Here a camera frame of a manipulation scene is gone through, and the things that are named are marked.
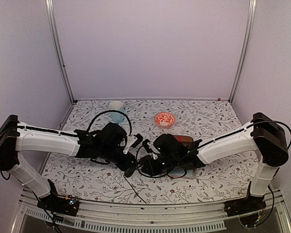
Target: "wall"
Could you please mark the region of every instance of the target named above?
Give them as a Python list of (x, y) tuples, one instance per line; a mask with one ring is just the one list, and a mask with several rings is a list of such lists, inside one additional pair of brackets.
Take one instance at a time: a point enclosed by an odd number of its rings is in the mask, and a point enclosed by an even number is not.
[[(58, 128), (68, 110), (44, 0), (0, 0), (0, 126), (10, 114)], [(30, 162), (39, 167), (44, 155)], [(0, 176), (0, 233), (9, 232), (21, 185)]]
[(76, 99), (228, 99), (248, 0), (57, 0)]
[[(291, 127), (291, 0), (258, 1), (234, 108), (242, 123), (261, 111)], [(278, 182), (291, 216), (291, 149)]]

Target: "red bowl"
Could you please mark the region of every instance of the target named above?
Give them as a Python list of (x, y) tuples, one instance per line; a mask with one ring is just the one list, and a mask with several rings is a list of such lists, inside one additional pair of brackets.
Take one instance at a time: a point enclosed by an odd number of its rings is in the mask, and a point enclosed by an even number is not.
[(176, 117), (171, 113), (158, 113), (155, 122), (162, 128), (169, 128), (176, 122)]

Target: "ventilation grille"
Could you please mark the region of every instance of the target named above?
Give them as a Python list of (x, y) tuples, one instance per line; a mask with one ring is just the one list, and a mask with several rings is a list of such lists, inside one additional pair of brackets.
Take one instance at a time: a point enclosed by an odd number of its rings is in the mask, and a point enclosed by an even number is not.
[[(36, 210), (27, 207), (26, 214), (44, 221), (51, 222), (51, 219), (43, 210)], [(87, 230), (96, 233), (207, 233), (225, 230), (224, 221), (212, 222), (209, 224), (198, 224), (191, 226), (173, 226), (173, 227), (123, 227), (123, 226), (108, 226), (105, 224), (93, 223), (86, 220), (74, 220), (74, 225), (67, 225), (77, 229)]]

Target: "floral tablecloth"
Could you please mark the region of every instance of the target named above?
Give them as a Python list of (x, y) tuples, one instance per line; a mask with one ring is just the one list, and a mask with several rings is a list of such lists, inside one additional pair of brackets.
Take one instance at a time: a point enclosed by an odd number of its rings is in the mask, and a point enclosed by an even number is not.
[[(108, 109), (110, 100), (79, 101), (64, 130), (85, 130), (91, 119)], [(152, 141), (162, 133), (209, 139), (241, 126), (231, 105), (226, 101), (194, 100), (123, 100), (132, 121), (133, 134), (140, 133)], [(159, 128), (154, 116), (170, 112), (176, 123), (170, 129)], [(92, 130), (102, 129), (109, 121), (103, 115)], [(120, 124), (127, 132), (128, 123)], [(135, 172), (128, 181), (149, 204), (177, 204), (225, 200), (243, 197), (254, 176), (258, 159), (253, 152), (235, 154), (196, 170), (195, 179), (150, 179)], [(51, 179), (62, 195), (76, 195), (85, 200), (117, 203), (143, 203), (125, 181), (123, 172), (114, 165), (99, 165), (89, 159), (77, 159), (52, 153), (43, 176)]]

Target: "cup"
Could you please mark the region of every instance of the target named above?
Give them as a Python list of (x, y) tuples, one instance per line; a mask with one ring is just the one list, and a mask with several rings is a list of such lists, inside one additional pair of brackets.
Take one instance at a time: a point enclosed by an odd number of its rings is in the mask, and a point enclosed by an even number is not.
[[(112, 101), (109, 103), (110, 110), (117, 110), (120, 112), (124, 112), (124, 103), (121, 101)], [(124, 120), (124, 116), (120, 113), (110, 113), (111, 119), (114, 123), (121, 123)]]

